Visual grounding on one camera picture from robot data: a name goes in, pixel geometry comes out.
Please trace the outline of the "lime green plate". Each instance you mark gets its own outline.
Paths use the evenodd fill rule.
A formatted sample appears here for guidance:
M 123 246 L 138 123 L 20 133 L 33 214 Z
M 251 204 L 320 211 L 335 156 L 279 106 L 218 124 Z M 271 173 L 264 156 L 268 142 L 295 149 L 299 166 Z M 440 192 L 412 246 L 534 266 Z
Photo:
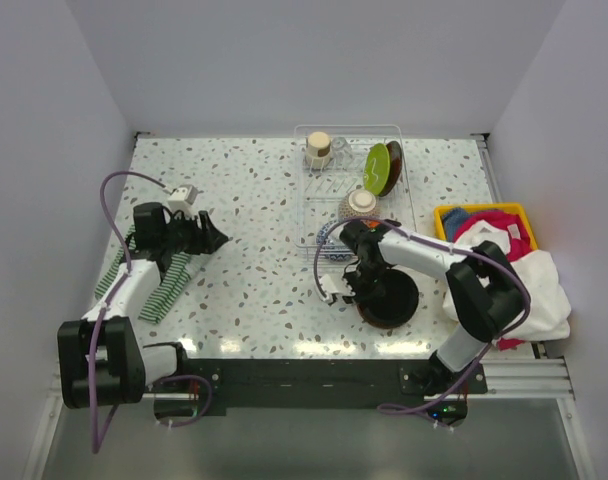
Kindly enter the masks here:
M 375 196 L 385 190 L 391 172 L 391 159 L 387 146 L 375 144 L 367 155 L 363 170 L 363 186 Z

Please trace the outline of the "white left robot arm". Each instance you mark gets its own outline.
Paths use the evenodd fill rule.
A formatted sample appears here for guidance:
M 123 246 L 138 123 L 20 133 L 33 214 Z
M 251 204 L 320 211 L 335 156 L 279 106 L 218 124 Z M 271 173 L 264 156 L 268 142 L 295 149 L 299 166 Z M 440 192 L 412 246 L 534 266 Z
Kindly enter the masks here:
M 158 202 L 133 209 L 134 244 L 119 264 L 115 280 L 94 307 L 57 332 L 64 403 L 71 409 L 137 403 L 145 388 L 158 382 L 169 392 L 191 380 L 187 354 L 178 342 L 143 345 L 132 322 L 171 271 L 173 257 L 216 253 L 229 241 L 206 211 L 188 216 Z

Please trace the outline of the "clear glass cup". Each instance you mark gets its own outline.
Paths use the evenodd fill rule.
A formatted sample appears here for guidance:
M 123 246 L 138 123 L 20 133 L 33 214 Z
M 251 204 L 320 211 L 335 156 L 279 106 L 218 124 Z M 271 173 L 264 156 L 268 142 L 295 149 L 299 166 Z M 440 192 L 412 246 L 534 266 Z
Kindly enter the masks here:
M 344 164 L 353 158 L 352 147 L 343 136 L 334 136 L 331 139 L 331 153 L 335 163 Z

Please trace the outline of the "beige steel cup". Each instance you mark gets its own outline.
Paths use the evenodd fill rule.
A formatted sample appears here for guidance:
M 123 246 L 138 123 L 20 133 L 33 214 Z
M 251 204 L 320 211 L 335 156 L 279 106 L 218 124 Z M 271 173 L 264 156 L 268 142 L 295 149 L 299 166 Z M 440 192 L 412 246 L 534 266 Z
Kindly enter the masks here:
M 306 138 L 305 162 L 313 170 L 324 169 L 331 161 L 331 137 L 315 131 Z

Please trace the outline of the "blue white patterned bowl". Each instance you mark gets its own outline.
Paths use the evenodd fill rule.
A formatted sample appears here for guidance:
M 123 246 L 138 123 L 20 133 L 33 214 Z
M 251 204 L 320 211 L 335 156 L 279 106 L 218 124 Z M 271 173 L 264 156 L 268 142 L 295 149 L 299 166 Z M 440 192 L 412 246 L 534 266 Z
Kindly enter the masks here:
M 316 235 L 316 244 L 321 245 L 320 256 L 332 262 L 347 262 L 353 258 L 353 253 L 340 240 L 341 228 L 337 227 L 332 232 L 334 221 L 329 221 L 321 226 Z

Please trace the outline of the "red floral plate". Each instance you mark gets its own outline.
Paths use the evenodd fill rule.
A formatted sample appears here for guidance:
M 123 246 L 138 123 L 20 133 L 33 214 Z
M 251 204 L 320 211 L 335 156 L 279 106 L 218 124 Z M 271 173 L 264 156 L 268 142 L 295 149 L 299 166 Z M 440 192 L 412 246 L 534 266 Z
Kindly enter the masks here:
M 400 178 L 403 163 L 404 163 L 404 155 L 402 151 L 402 147 L 400 143 L 396 140 L 392 140 L 386 144 L 386 148 L 389 153 L 390 158 L 390 168 L 389 168 L 389 176 L 387 182 L 385 184 L 384 189 L 379 194 L 380 197 L 385 197 L 391 193 L 394 189 L 397 181 Z

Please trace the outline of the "brown patterned bowl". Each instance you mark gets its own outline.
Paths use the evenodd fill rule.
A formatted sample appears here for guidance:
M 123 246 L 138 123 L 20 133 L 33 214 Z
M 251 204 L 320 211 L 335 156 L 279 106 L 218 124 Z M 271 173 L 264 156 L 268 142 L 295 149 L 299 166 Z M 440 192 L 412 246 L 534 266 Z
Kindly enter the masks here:
M 354 189 L 347 193 L 338 206 L 340 219 L 380 216 L 377 197 L 366 189 Z

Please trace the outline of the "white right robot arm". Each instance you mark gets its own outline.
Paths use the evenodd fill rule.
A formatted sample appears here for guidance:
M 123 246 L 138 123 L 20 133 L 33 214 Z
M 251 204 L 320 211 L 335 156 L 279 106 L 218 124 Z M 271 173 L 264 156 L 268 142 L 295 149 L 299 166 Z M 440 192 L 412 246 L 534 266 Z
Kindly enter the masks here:
M 429 379 L 440 392 L 460 386 L 464 369 L 530 313 L 523 281 L 491 241 L 457 247 L 397 224 L 369 227 L 360 220 L 346 223 L 339 239 L 357 257 L 355 270 L 343 275 L 348 298 L 383 327 L 409 319 L 418 304 L 419 294 L 399 266 L 447 284 L 459 325 L 431 356 Z

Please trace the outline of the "clear wire dish rack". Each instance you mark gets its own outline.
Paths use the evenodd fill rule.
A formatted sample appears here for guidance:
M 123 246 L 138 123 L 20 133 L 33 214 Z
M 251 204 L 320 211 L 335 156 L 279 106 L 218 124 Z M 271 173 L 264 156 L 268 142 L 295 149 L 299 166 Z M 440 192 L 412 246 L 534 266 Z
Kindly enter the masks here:
M 298 167 L 296 246 L 306 260 L 316 252 L 343 262 L 351 251 L 328 229 L 343 219 L 369 216 L 413 229 L 414 208 L 399 127 L 298 125 L 293 156 Z

